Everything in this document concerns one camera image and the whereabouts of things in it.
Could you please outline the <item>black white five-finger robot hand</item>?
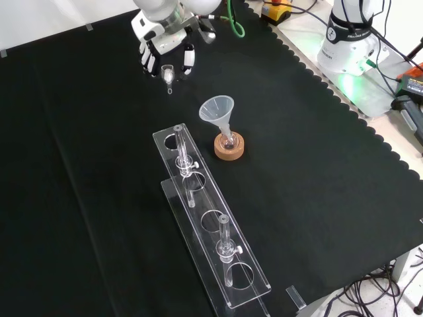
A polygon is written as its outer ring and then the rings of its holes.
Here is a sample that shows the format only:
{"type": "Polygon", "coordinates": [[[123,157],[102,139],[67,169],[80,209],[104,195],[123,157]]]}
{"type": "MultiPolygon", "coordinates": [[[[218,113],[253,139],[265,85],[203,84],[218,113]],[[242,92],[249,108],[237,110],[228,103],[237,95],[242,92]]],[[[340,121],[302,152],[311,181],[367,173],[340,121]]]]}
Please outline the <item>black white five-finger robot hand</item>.
{"type": "Polygon", "coordinates": [[[186,77],[191,74],[195,63],[195,48],[190,42],[190,35],[198,28],[198,21],[194,15],[190,15],[189,19],[182,23],[171,24],[169,18],[153,22],[140,11],[132,20],[132,28],[140,42],[140,63],[146,73],[152,77],[161,75],[167,83],[170,83],[174,78],[170,75],[170,71],[174,67],[162,64],[161,59],[183,47],[181,75],[186,77]]]}

